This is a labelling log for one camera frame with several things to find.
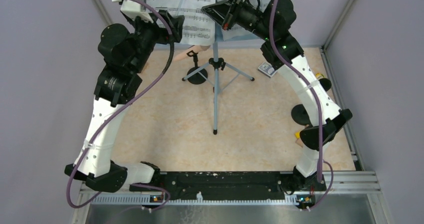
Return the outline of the light blue music stand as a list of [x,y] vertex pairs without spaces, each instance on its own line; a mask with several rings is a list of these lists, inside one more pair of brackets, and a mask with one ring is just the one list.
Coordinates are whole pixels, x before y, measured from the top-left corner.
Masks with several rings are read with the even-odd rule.
[[[248,74],[242,72],[241,70],[235,68],[234,66],[228,64],[225,62],[225,60],[221,57],[219,57],[219,50],[218,50],[218,42],[220,41],[219,35],[221,35],[220,30],[222,28],[215,22],[215,41],[210,47],[213,49],[213,56],[209,59],[208,63],[204,64],[203,66],[199,66],[198,70],[205,69],[207,66],[211,65],[214,68],[214,78],[215,81],[213,83],[213,92],[214,92],[214,114],[213,114],[213,133],[217,134],[218,132],[218,95],[221,93],[222,89],[220,88],[220,79],[219,79],[219,70],[224,69],[225,67],[229,67],[233,71],[235,71],[238,75],[243,75],[244,77],[248,78],[250,81],[254,81],[254,78],[252,76],[249,76]],[[186,75],[183,77],[184,79],[187,79],[188,77],[192,76],[193,74]]]

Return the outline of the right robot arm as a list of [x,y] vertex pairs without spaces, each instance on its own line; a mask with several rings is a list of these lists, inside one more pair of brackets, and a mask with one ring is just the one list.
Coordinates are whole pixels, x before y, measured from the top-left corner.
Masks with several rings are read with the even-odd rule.
[[294,167],[293,184],[307,190],[314,182],[313,175],[322,179],[326,146],[353,114],[327,94],[311,71],[304,50],[291,35],[290,27],[297,17],[292,0],[270,0],[265,9],[253,6],[250,0],[222,0],[201,9],[224,31],[239,25],[262,39],[264,58],[300,99],[309,123],[300,132],[303,148]]

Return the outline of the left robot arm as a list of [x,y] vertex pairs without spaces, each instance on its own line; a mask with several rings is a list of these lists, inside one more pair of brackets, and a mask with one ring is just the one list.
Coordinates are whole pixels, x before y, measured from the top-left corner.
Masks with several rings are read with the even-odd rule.
[[100,35],[98,51],[105,66],[94,89],[92,118],[78,158],[64,170],[94,191],[114,193],[125,183],[128,169],[112,161],[111,154],[129,106],[141,96],[140,73],[156,44],[169,44],[174,52],[182,39],[183,15],[173,16],[161,9],[149,17],[149,21],[140,16],[129,18],[133,32],[114,23]]

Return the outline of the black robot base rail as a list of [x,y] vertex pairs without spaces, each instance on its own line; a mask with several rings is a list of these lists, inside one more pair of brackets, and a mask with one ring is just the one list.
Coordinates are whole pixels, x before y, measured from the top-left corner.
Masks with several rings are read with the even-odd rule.
[[131,192],[156,191],[150,200],[159,202],[201,201],[223,203],[255,203],[289,201],[300,209],[312,207],[315,195],[328,193],[333,177],[318,181],[316,174],[303,177],[290,172],[167,172],[154,174],[148,184],[132,183]]

